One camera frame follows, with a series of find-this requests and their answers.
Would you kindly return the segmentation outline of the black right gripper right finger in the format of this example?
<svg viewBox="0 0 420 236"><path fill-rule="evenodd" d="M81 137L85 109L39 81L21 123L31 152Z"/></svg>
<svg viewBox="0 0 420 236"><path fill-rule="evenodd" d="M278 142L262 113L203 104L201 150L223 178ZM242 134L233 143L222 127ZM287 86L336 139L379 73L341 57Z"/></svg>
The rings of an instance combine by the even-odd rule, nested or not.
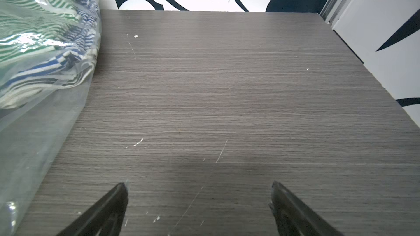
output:
<svg viewBox="0 0 420 236"><path fill-rule="evenodd" d="M269 207L280 236L342 235L278 181L272 183Z"/></svg>

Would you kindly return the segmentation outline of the clear plastic vacuum bag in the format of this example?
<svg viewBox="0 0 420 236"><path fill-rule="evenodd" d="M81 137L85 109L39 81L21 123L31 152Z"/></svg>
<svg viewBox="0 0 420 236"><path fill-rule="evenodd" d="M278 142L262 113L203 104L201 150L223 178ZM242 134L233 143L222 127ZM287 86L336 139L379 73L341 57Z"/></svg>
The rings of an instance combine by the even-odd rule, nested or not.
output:
<svg viewBox="0 0 420 236"><path fill-rule="evenodd" d="M97 0L1 0L1 235L12 236L84 108Z"/></svg>

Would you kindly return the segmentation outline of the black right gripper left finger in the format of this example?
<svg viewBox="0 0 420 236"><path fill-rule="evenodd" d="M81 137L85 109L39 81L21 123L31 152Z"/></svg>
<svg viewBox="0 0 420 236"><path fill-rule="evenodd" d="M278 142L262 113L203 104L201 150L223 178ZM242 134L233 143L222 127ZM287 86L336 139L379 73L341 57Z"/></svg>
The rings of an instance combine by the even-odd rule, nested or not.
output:
<svg viewBox="0 0 420 236"><path fill-rule="evenodd" d="M118 236L128 206L128 189L118 183L80 217L64 228L59 236Z"/></svg>

